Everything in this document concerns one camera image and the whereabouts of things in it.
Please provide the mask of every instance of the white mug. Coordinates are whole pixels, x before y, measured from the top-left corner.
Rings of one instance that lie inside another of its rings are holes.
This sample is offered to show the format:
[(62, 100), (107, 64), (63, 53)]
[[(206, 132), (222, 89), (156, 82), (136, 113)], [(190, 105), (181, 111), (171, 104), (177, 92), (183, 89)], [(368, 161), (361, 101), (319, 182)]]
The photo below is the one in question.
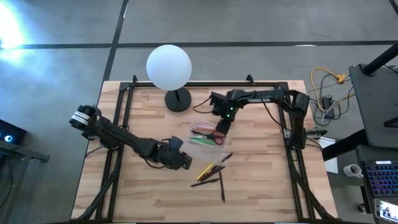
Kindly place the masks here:
[(356, 164), (351, 164), (344, 167), (343, 172), (347, 177), (357, 177), (357, 178), (363, 177), (361, 167)]

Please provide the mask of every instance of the wooden table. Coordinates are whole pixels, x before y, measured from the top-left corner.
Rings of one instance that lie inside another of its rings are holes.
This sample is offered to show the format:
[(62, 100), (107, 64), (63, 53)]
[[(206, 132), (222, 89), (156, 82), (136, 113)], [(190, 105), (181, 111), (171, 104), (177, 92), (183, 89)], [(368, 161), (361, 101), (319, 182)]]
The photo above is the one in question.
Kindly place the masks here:
[[(305, 93), (303, 81), (288, 83), (289, 89)], [(120, 82), (105, 82), (101, 91), (98, 106), (103, 115), (110, 120), (114, 116), (119, 84)], [(207, 99), (211, 91), (225, 94), (232, 88), (188, 89), (192, 95), (192, 105), (197, 105)], [(220, 119), (212, 114), (198, 114), (192, 108), (182, 113), (170, 112), (165, 107), (164, 95), (165, 91), (154, 87), (134, 89), (129, 119), (130, 132), (139, 137), (158, 140), (169, 138), (171, 135), (185, 139), (189, 135), (191, 122), (208, 120), (217, 123)], [(277, 106), (270, 103), (268, 107), (274, 117), (279, 119)], [(209, 111), (211, 107), (203, 105), (199, 109)], [(120, 124), (124, 109), (121, 111)], [(314, 127), (310, 109), (305, 118), (305, 127)], [(98, 146), (99, 142), (93, 141), (89, 144), (88, 151)], [(282, 133), (279, 125), (267, 114), (264, 105), (246, 105), (243, 110), (239, 110), (228, 133), (227, 150), (234, 152), (234, 155), (223, 171), (226, 194), (226, 202), (223, 203), (219, 182), (190, 187), (195, 183), (196, 176), (208, 165), (207, 162), (193, 158), (189, 170), (158, 170), (149, 167), (126, 146), (114, 222), (297, 221)], [(307, 146), (303, 150), (303, 157), (311, 190), (328, 212), (336, 217), (321, 151), (319, 148)], [(72, 218), (82, 214), (98, 193), (105, 158), (106, 150), (101, 149), (85, 159)], [(302, 192), (300, 197), (307, 217)], [(107, 211), (107, 206), (108, 202), (105, 202), (104, 211)]]

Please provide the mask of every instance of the gray concrete floor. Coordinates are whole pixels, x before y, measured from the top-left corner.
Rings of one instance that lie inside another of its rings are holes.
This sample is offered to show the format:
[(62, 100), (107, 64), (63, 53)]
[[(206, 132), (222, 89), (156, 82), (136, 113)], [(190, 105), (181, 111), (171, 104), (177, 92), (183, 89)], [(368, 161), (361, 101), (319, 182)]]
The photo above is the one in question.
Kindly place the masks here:
[[(20, 0), (0, 2), (0, 7), (14, 16), (23, 44), (87, 44), (112, 42), (121, 4)], [(130, 0), (119, 42), (396, 40), (397, 30), (398, 16), (388, 0)], [(305, 80), (311, 90), (311, 69), (348, 73), (350, 65), (367, 63), (388, 47), (185, 50), (193, 63), (191, 80), (242, 80), (251, 74), (258, 80)], [(110, 80), (130, 80), (133, 74), (147, 80), (151, 50), (118, 49)], [(0, 118), (28, 130), (28, 148), (51, 154), (48, 164), (30, 166), (13, 223), (69, 219), (87, 141), (68, 120), (78, 105), (96, 103), (108, 55), (109, 49), (0, 50)], [(315, 82), (322, 76), (316, 74)], [(339, 97), (350, 87), (346, 82), (324, 93)], [(325, 127), (328, 137), (343, 138), (363, 128), (358, 104), (350, 100), (349, 112)], [(358, 187), (332, 190), (339, 217), (369, 219), (356, 211)]]

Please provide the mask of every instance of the pencil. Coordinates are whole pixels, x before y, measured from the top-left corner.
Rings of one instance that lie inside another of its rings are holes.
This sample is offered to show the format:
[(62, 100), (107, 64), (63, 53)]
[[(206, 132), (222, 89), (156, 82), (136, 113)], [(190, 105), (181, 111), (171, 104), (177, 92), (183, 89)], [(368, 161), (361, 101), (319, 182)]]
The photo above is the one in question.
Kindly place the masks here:
[(197, 177), (197, 180), (199, 180), (200, 177), (205, 175), (207, 173), (207, 171), (209, 171), (213, 166), (214, 166), (214, 164), (210, 164), (201, 174), (199, 174), (199, 176)]

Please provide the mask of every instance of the keyboard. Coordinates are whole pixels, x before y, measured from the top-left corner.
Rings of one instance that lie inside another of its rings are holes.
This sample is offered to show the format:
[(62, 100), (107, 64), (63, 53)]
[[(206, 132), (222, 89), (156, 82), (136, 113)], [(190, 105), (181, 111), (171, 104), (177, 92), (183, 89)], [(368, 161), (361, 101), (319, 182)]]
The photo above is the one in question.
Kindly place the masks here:
[(398, 196), (398, 161), (391, 162), (392, 164), (377, 164), (376, 161), (367, 161), (363, 164), (375, 197)]

